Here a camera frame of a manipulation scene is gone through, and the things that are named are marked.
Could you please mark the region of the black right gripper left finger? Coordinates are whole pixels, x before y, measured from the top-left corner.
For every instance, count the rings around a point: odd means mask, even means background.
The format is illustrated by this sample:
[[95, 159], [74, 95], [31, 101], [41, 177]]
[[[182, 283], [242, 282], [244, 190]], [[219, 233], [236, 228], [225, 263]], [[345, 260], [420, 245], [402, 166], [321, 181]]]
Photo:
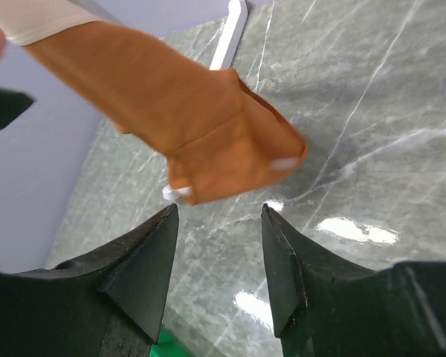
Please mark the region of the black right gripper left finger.
[[148, 356], [161, 331], [178, 224], [169, 205], [54, 268], [0, 272], [0, 356]]

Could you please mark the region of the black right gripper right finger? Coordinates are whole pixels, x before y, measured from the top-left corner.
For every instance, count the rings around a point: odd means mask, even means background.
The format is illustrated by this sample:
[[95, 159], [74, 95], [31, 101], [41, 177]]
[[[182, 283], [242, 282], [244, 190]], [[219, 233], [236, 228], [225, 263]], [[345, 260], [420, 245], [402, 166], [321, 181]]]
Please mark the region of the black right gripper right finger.
[[285, 356], [446, 356], [446, 262], [373, 271], [262, 209], [274, 334]]

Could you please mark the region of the orange underwear with cream waistband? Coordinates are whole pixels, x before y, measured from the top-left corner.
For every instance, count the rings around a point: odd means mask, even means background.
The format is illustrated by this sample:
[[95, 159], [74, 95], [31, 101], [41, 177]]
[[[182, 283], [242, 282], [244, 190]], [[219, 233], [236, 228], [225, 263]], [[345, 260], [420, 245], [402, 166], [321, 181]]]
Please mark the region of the orange underwear with cream waistband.
[[167, 159], [167, 199], [198, 205], [275, 184], [307, 144], [233, 69], [70, 1], [0, 1], [0, 29], [64, 84]]

